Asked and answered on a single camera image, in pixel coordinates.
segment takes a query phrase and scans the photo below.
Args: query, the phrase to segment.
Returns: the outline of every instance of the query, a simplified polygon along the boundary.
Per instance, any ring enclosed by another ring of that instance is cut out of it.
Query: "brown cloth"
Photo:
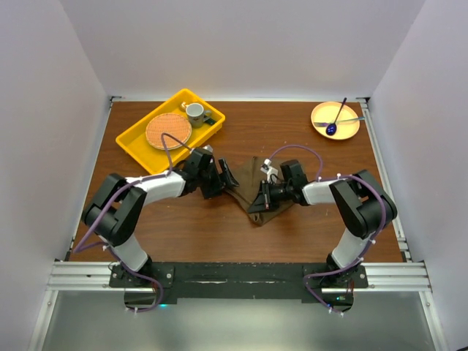
[[[266,174],[260,170],[263,165],[264,158],[261,159],[257,156],[252,157],[249,161],[244,163],[236,170],[232,170],[232,174],[237,182],[240,184],[237,188],[226,189],[225,191],[232,195],[241,205],[242,209],[247,212],[247,209],[255,201],[260,189],[260,181],[266,179]],[[282,161],[274,160],[271,165],[279,170],[279,164]],[[257,225],[264,225],[278,216],[284,210],[294,205],[293,201],[281,202],[279,208],[272,212],[261,212],[255,214],[248,214],[249,218]]]

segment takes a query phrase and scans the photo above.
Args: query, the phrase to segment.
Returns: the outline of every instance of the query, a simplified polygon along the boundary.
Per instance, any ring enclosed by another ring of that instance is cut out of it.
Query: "wooden table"
[[[134,159],[120,149],[116,136],[132,126],[160,102],[116,102],[102,140],[87,201],[109,173],[146,175]],[[212,102],[226,115],[222,129],[209,144],[216,158],[225,157],[231,168],[252,156],[268,157],[280,146],[297,143],[322,155],[324,177],[337,173],[369,170],[379,178],[366,124],[356,136],[334,141],[320,136],[312,127],[314,102]],[[362,116],[358,103],[348,104]],[[313,179],[318,162],[298,149],[285,150],[281,159],[299,159],[308,178]],[[229,195],[204,200],[200,190],[182,198],[146,206],[136,236],[154,261],[185,262],[323,262],[337,245],[344,230],[335,205],[294,205],[262,227],[249,221]],[[77,239],[86,227],[80,224]],[[96,241],[93,235],[90,242]],[[99,247],[72,254],[74,261],[109,261]],[[393,228],[388,227],[366,256],[367,262],[401,262]]]

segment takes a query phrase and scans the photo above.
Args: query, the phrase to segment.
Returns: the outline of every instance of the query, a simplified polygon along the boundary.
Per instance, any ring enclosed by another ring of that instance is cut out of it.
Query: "yellow bin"
[[[201,128],[194,128],[187,144],[191,148],[201,146],[209,139],[214,133],[221,129],[222,124],[226,117],[219,112],[216,108],[208,104],[203,99],[192,93],[189,89],[182,89],[176,95],[171,97],[168,101],[162,103],[158,108],[151,111],[144,118],[140,119],[133,126],[128,128],[125,132],[116,138],[117,144],[123,148],[125,152],[135,159],[140,165],[143,166],[150,174],[161,173],[169,168],[169,161],[164,150],[157,150],[146,141],[146,126],[149,121],[161,113],[178,113],[186,117],[185,112],[180,109],[182,102],[192,104],[198,102],[206,110],[211,111],[211,118],[216,121],[212,126],[204,124]],[[184,148],[176,148],[170,151],[173,164],[189,156],[189,151]]]

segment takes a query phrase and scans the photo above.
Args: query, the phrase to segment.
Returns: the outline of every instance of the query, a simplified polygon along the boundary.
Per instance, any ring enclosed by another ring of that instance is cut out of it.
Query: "white wall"
[[[468,1],[427,0],[371,98],[416,260],[452,350],[468,346]]]
[[[370,96],[423,0],[61,0],[106,92]]]
[[[0,350],[26,350],[77,224],[105,93],[58,0],[1,1]]]

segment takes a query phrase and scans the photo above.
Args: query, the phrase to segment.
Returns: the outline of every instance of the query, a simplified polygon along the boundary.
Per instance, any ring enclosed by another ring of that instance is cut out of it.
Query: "mug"
[[[211,117],[211,111],[205,110],[203,106],[197,102],[190,105],[182,104],[182,108],[185,109],[189,122],[193,128],[200,128],[203,123]]]

